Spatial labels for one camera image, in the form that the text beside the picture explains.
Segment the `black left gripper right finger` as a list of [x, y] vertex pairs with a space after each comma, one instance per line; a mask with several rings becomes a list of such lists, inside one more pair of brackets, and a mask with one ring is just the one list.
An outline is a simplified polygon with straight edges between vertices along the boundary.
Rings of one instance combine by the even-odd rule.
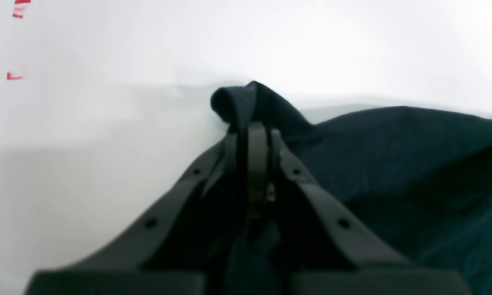
[[247, 131], [248, 215], [276, 201], [275, 181], [287, 181], [310, 205], [319, 229], [351, 270], [304, 271], [289, 277], [291, 295], [469, 295], [454, 270], [416, 266], [321, 188], [277, 129], [261, 122]]

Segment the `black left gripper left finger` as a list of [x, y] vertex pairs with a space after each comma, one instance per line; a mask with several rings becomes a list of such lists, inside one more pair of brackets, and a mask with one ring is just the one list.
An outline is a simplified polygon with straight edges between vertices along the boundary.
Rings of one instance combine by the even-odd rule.
[[233, 167], [237, 135], [197, 157], [164, 196], [107, 246], [59, 270], [37, 272], [27, 295], [203, 295], [200, 271], [143, 271], [141, 268], [164, 246], [197, 190], [209, 188]]

